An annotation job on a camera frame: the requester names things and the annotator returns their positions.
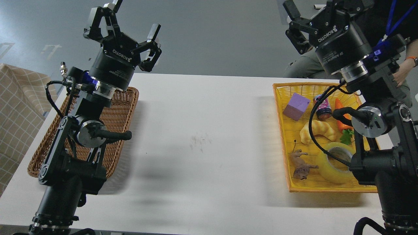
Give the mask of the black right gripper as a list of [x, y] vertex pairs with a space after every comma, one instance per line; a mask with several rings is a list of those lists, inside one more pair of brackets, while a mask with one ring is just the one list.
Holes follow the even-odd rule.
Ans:
[[[354, 21], [354, 17], [367, 8], [324, 7], [312, 18], [303, 18], [293, 0], [284, 0], [283, 7], [289, 24], [286, 36], [300, 55], [314, 46], [327, 74], [362, 60], [372, 50]], [[310, 35], [310, 43], [303, 32]]]

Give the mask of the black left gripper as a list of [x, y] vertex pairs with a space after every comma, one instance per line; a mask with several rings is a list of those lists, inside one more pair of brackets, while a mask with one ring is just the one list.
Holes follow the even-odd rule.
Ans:
[[[88, 24], [84, 28], [83, 36], [94, 41], [103, 41], [101, 49], [89, 75], [100, 82], [126, 91], [135, 68], [151, 72], [157, 63], [162, 50], [156, 42], [160, 31], [160, 24], [153, 24], [148, 33], [147, 40], [139, 43], [121, 32], [116, 19], [122, 0], [114, 0], [103, 7], [95, 7], [90, 11]], [[102, 19], [106, 22], [108, 35], [103, 36], [100, 24]], [[147, 52], [142, 60], [140, 54]]]

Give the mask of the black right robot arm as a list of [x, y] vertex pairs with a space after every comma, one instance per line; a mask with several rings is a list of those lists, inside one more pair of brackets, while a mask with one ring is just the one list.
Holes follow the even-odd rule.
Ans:
[[416, 235], [417, 122], [395, 78], [417, 66], [417, 1], [328, 0], [312, 18], [301, 17], [292, 0], [283, 6], [291, 19], [286, 35], [298, 53], [315, 52], [322, 71], [341, 74], [340, 85], [320, 100], [343, 85], [365, 99], [333, 117], [354, 128], [356, 152], [343, 164], [359, 184], [377, 187], [385, 225], [364, 217], [353, 233], [369, 225], [381, 235]]

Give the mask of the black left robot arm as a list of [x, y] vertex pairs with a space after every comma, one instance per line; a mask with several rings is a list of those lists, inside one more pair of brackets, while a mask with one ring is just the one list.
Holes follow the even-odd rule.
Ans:
[[62, 80], [51, 81], [67, 88], [69, 101], [64, 111], [52, 104], [61, 120], [38, 173], [46, 190], [29, 226], [30, 235], [68, 235], [86, 195], [97, 195], [106, 182], [106, 146], [132, 137], [130, 131], [109, 131], [100, 116], [111, 106], [116, 90], [127, 90], [136, 67], [152, 71], [162, 52], [155, 41], [161, 25], [153, 24], [147, 40], [137, 42], [118, 25], [121, 3], [114, 0], [91, 9], [83, 36], [101, 47], [90, 70], [68, 70], [62, 62]]

